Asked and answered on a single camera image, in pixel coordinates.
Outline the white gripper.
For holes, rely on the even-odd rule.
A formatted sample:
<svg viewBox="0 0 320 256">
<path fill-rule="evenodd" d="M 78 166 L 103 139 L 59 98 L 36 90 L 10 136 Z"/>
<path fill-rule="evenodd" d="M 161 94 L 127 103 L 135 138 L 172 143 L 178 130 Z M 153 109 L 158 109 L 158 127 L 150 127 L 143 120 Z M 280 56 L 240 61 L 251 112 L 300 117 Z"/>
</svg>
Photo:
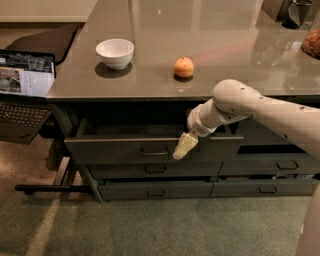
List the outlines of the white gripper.
<svg viewBox="0 0 320 256">
<path fill-rule="evenodd" d="M 215 128 L 208 128 L 201 120 L 202 104 L 192 109 L 187 117 L 188 133 L 183 133 L 174 150 L 173 158 L 181 160 L 189 151 L 198 144 L 198 137 L 206 137 L 215 131 Z"/>
</svg>

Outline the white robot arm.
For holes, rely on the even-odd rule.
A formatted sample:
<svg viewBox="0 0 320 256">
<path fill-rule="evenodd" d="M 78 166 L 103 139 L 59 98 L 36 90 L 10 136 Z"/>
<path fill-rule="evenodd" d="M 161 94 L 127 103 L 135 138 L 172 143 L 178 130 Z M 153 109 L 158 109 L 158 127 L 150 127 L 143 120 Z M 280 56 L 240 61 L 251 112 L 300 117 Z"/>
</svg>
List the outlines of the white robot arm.
<svg viewBox="0 0 320 256">
<path fill-rule="evenodd" d="M 219 126 L 250 118 L 320 159 L 320 109 L 270 98 L 233 79 L 219 82 L 212 97 L 191 110 L 173 153 L 180 160 L 200 137 Z M 320 256 L 320 186 L 309 203 L 295 256 Z"/>
</svg>

